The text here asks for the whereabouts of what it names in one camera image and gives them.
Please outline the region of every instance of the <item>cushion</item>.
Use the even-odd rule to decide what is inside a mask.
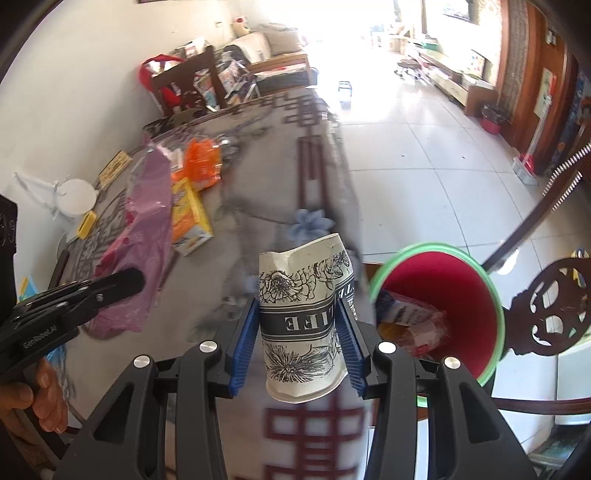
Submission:
[[[261,30],[265,34],[267,42],[271,47],[271,55],[275,57],[284,53],[300,51],[302,48],[302,42],[298,30],[287,27],[285,30],[279,30],[275,25],[261,26]]]
[[[236,38],[230,45],[236,45],[250,63],[256,63],[271,58],[271,49],[267,38],[262,32],[253,32],[244,37]]]

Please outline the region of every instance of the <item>human hand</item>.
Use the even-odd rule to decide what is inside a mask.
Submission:
[[[46,432],[63,433],[68,422],[66,401],[61,393],[56,372],[47,359],[39,361],[35,379],[39,385],[39,391],[35,396],[31,388],[23,383],[15,382],[0,386],[0,419],[14,435],[27,441],[32,439],[29,438],[30,435],[14,410],[33,406],[33,412],[39,418],[39,425]]]

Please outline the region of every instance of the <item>white wall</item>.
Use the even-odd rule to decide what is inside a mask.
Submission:
[[[26,42],[0,83],[0,192],[19,204],[17,284],[32,273],[46,287],[62,230],[12,172],[94,181],[160,116],[137,80],[140,63],[200,35],[230,40],[225,0],[64,0]]]

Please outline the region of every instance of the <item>crumpled paper cup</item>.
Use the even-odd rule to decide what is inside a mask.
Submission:
[[[302,403],[347,375],[335,329],[335,299],[353,303],[353,266],[338,233],[259,256],[261,336],[267,391]]]

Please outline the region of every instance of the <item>black handle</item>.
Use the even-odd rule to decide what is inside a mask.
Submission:
[[[379,401],[366,480],[413,480],[417,454],[417,396],[414,360],[391,342],[376,345],[374,362],[389,372]]]
[[[167,394],[154,392],[158,369],[137,357],[96,406],[54,480],[164,480]]]
[[[195,345],[180,361],[176,420],[177,477],[180,480],[196,476],[200,480],[228,478],[217,425],[216,399],[207,389],[207,369],[222,354],[219,345],[212,344],[216,349],[210,352]]]
[[[491,398],[461,362],[441,361],[428,394],[429,480],[535,480],[531,462]]]

